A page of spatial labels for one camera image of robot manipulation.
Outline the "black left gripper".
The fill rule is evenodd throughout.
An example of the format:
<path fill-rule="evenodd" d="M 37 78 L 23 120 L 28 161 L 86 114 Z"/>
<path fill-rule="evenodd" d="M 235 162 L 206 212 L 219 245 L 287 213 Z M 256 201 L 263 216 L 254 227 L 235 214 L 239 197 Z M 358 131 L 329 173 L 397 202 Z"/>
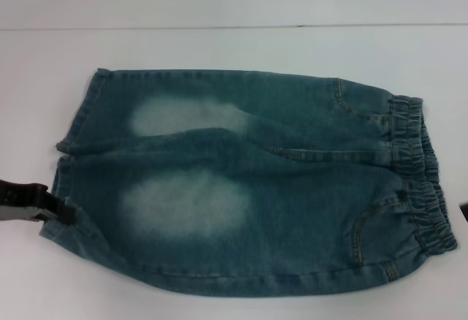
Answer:
<path fill-rule="evenodd" d="M 45 185 L 1 180 L 1 221 L 38 222 L 54 219 L 71 225 L 75 222 L 75 214 L 74 207 L 48 193 L 48 187 Z"/>

